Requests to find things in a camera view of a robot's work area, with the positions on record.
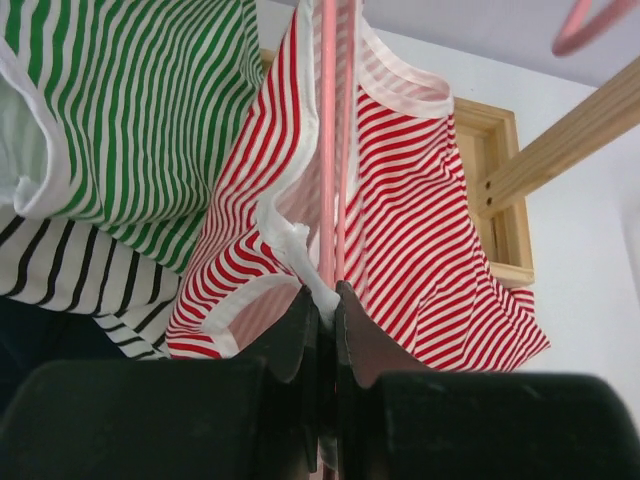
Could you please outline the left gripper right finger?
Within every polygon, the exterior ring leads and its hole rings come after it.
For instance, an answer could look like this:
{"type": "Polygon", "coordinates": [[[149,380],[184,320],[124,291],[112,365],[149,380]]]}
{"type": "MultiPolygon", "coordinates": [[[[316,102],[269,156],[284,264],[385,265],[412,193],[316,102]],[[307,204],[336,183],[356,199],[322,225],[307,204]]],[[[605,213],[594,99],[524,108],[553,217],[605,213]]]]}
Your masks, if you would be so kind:
{"type": "Polygon", "coordinates": [[[425,367],[336,287],[343,479],[635,479],[639,436],[601,379],[425,367]]]}

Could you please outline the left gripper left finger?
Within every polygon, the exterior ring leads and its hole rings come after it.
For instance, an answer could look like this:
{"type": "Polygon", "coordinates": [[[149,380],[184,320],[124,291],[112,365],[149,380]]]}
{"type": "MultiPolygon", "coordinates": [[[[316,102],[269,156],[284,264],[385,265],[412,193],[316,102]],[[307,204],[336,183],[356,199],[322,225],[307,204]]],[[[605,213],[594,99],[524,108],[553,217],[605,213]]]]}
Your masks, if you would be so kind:
{"type": "Polygon", "coordinates": [[[56,361],[1,423],[5,479],[306,479],[318,466],[307,289],[226,360],[56,361]]]}

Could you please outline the red striped tank top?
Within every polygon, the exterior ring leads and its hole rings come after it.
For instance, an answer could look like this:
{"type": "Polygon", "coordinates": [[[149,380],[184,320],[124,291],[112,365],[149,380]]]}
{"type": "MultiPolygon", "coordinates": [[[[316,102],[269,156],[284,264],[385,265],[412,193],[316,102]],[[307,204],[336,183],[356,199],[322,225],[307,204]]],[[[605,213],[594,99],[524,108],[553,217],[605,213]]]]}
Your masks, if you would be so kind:
{"type": "MultiPolygon", "coordinates": [[[[320,29],[302,1],[213,189],[167,329],[172,357],[238,354],[288,309],[302,287],[324,319],[336,293],[318,275],[321,225],[320,29]]],[[[398,58],[343,7],[339,53],[356,51],[353,99],[336,117],[349,162],[344,277],[367,314],[436,370],[512,371],[549,341],[534,299],[491,273],[467,200],[454,101],[441,77],[398,58]]]]}

